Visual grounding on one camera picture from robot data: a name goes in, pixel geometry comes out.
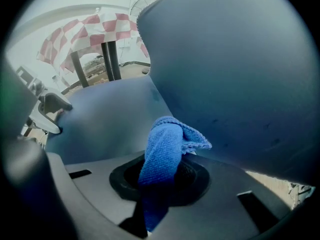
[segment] black rubber grommet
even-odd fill
[[[142,155],[111,172],[110,184],[122,199],[136,202],[140,200],[138,178],[144,162],[145,156]],[[210,175],[208,171],[200,164],[183,156],[174,175],[174,192],[170,206],[193,204],[207,192],[209,186]]]

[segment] fan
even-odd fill
[[[130,15],[138,17],[139,13],[157,0],[138,0],[131,8]]]

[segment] blue microfiber cloth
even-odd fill
[[[154,122],[138,179],[145,226],[149,232],[169,209],[174,177],[182,155],[211,147],[200,132],[172,116],[163,116]]]

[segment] floor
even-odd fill
[[[127,79],[127,78],[144,76],[144,74],[142,73],[142,69],[144,68],[145,66],[136,65],[136,64],[126,65],[120,68],[121,77],[122,79]],[[108,76],[105,72],[102,72],[100,74],[97,74],[88,78],[87,80],[90,86],[98,85],[101,83],[108,82]],[[80,89],[82,89],[82,86],[77,86],[74,89],[70,90],[65,96],[68,98],[74,92]],[[51,113],[51,114],[48,114],[48,116],[54,119],[56,117],[56,114]],[[40,129],[32,129],[28,137],[36,138],[38,142],[40,142],[42,145],[45,145],[47,141],[47,135]],[[247,171],[247,173],[253,178],[255,178],[257,181],[265,185],[271,191],[273,191],[291,209],[296,207],[300,202],[298,192],[299,193],[302,192],[303,189],[305,189],[304,186],[296,185],[294,188],[292,188],[293,185],[286,180],[280,180],[274,177],[269,177],[267,175],[263,175],[263,174],[259,174],[251,171]]]

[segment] metal pole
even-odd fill
[[[110,58],[109,58],[109,51],[108,51],[108,46],[106,42],[101,43],[101,49],[102,49],[102,55],[103,55],[103,59],[104,59],[104,65],[105,65],[105,71],[106,74],[108,76],[109,82],[115,80],[114,79],[114,75],[112,73],[112,69],[111,69],[111,62],[110,62]]]
[[[71,56],[71,60],[75,69],[75,72],[80,80],[80,83],[82,85],[83,88],[86,88],[89,86],[88,81],[86,79],[85,73],[82,69],[82,66],[80,64],[80,60],[79,60],[79,55],[77,51],[74,51],[73,53],[70,54]]]
[[[116,41],[108,42],[108,51],[109,51],[114,80],[119,80],[121,79],[121,74],[120,74],[120,68],[119,68],[119,62],[118,62]]]

